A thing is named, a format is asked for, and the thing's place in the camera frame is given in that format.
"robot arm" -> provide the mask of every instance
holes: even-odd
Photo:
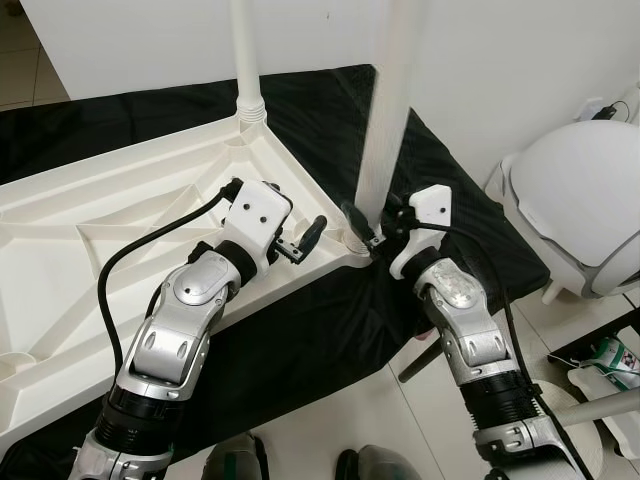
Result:
[[[264,182],[234,179],[230,185],[234,195],[220,243],[198,244],[189,263],[162,283],[160,302],[139,328],[70,479],[164,478],[225,304],[249,280],[266,275],[279,254],[300,263],[317,244],[324,217],[300,245],[287,244],[279,236],[291,201]]]
[[[413,194],[397,212],[392,233],[409,239],[398,253],[392,233],[375,234],[353,206],[343,210],[373,255],[390,262],[396,279],[407,279],[440,333],[442,350],[477,431],[481,457],[493,467],[487,478],[585,480],[553,419],[541,413],[537,385],[523,372],[503,332],[489,315],[485,291],[473,276],[438,252],[451,210],[451,191],[436,185]],[[431,225],[432,229],[420,225]]]

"tiled floor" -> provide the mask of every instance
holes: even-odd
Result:
[[[0,111],[69,100],[26,15],[0,5]]]
[[[524,356],[534,378],[576,395],[566,370],[547,362],[550,345],[567,343],[575,338],[571,335],[581,335],[587,326],[601,325],[631,306],[622,297],[594,302],[563,293],[546,307],[540,295],[535,292],[518,300],[513,308]],[[271,478],[330,480],[340,451],[368,443],[401,452],[424,480],[483,478],[488,466],[476,453],[471,420],[444,358],[406,384],[397,381],[402,369],[436,337],[410,341],[375,375],[255,429],[266,444]],[[637,335],[629,338],[638,344]],[[599,478],[640,479],[640,461],[616,456],[614,439],[602,424],[597,426],[604,445]],[[167,479],[199,478],[208,451],[173,466]]]

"power outlet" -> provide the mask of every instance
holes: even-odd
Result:
[[[573,119],[576,122],[591,120],[596,113],[602,110],[602,107],[604,107],[604,99],[602,97],[587,98],[573,116]]]

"black tablecloth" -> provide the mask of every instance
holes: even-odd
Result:
[[[261,78],[270,128],[338,205],[355,193],[374,76],[363,65]],[[0,113],[0,182],[228,117],[236,95],[225,81]],[[544,264],[411,112],[391,191],[434,183],[452,188],[454,225],[484,239],[512,300],[545,284]],[[473,245],[449,238],[443,251],[480,278],[496,310]],[[212,339],[175,459],[370,375],[427,324],[382,263],[341,268],[251,315]],[[99,408],[96,400],[18,442],[0,477],[66,479],[71,447]]]

